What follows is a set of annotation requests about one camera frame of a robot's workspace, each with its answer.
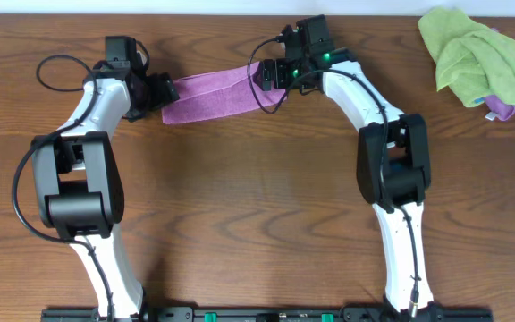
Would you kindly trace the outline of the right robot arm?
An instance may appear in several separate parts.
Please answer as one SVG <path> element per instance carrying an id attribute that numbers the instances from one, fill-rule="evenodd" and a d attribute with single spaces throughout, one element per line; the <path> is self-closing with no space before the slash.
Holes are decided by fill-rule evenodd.
<path id="1" fill-rule="evenodd" d="M 326 18 L 287 25 L 273 42 L 284 56 L 262 61 L 249 88 L 301 95 L 317 90 L 344 112 L 358 133 L 356 178 L 382 234 L 385 300 L 397 318 L 414 319 L 434 297 L 426 278 L 421 223 L 431 183 L 426 123 L 392 105 L 363 73 L 357 57 L 335 46 Z"/>

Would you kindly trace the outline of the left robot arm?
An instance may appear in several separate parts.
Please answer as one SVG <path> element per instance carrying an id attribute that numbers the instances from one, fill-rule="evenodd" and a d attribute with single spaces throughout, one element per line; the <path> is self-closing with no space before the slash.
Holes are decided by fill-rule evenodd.
<path id="1" fill-rule="evenodd" d="M 37 136 L 31 160 L 42 223 L 51 242 L 69 245 L 97 295 L 94 309 L 45 309 L 44 321 L 145 321 L 145 292 L 122 243 L 122 179 L 112 137 L 123 120 L 136 122 L 178 100 L 169 74 L 148 73 L 150 57 L 137 39 L 107 36 L 106 56 L 87 69 L 83 96 L 56 131 Z"/>

